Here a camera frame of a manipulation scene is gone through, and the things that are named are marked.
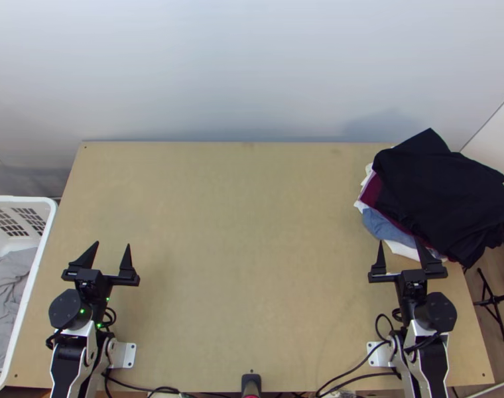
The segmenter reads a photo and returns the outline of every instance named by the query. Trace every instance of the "pile of clothes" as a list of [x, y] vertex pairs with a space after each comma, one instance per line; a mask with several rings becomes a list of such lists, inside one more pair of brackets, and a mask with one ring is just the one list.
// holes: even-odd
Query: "pile of clothes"
[[432, 129], [379, 152], [367, 171], [355, 207], [395, 253], [417, 259], [417, 237], [469, 268], [503, 243], [504, 175], [451, 152]]
[[0, 257], [0, 371], [35, 254], [33, 247]]

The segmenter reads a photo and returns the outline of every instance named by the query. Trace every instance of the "white cable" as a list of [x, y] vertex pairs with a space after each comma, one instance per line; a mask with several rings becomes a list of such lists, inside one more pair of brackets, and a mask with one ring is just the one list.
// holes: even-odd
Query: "white cable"
[[476, 398], [476, 397], [480, 397], [481, 395], [491, 393], [492, 391], [495, 391], [496, 389], [499, 389], [501, 387], [504, 387], [504, 381], [502, 383], [492, 385], [490, 388], [487, 388], [485, 390], [479, 391], [478, 393], [474, 393], [473, 395], [468, 395], [467, 397], [464, 397], [464, 398]]

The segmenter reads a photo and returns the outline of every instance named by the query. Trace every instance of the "wooden table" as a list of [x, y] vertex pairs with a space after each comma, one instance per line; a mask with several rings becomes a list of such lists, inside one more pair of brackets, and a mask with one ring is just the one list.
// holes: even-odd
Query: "wooden table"
[[[377, 240], [353, 207], [364, 166], [384, 144], [84, 143], [40, 266], [9, 384], [50, 387], [51, 301], [60, 274], [95, 240], [94, 267], [117, 273], [127, 243], [141, 276], [110, 307], [135, 367], [116, 378], [182, 391], [313, 391], [358, 363], [393, 284], [369, 285]], [[420, 265], [386, 252], [389, 269]], [[448, 385], [492, 383], [464, 276], [431, 280], [455, 304]], [[354, 375], [378, 372], [363, 366]], [[374, 377], [356, 389], [401, 388]]]

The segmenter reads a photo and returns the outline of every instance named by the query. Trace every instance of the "black tripod stand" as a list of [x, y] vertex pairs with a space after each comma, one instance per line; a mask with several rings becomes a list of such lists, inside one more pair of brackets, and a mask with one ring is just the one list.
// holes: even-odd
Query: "black tripod stand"
[[[479, 273], [480, 277], [482, 278], [483, 286], [482, 286], [482, 300], [480, 301], [475, 301], [473, 305], [478, 305], [478, 306], [483, 306], [484, 308], [487, 309], [490, 315], [492, 315], [493, 319], [497, 321], [499, 324], [499, 327], [501, 328], [501, 333], [503, 335], [503, 340], [504, 340], [504, 323], [503, 319], [501, 318], [501, 313], [499, 312], [499, 303], [501, 301], [504, 301], [504, 295], [502, 296], [495, 296], [493, 292], [491, 291], [491, 288], [488, 285], [488, 282], [486, 281], [486, 278], [484, 277], [484, 274], [482, 273], [482, 270], [480, 268], [477, 268], [477, 272]], [[495, 314], [491, 309], [489, 309], [489, 305], [493, 305], [493, 309], [495, 310]]]

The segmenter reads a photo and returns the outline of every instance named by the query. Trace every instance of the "white wall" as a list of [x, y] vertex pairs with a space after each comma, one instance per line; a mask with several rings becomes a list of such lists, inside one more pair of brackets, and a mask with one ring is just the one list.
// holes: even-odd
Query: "white wall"
[[504, 104], [461, 152], [504, 174]]
[[51, 194], [83, 139], [459, 149], [503, 100], [504, 0], [0, 0], [0, 159]]

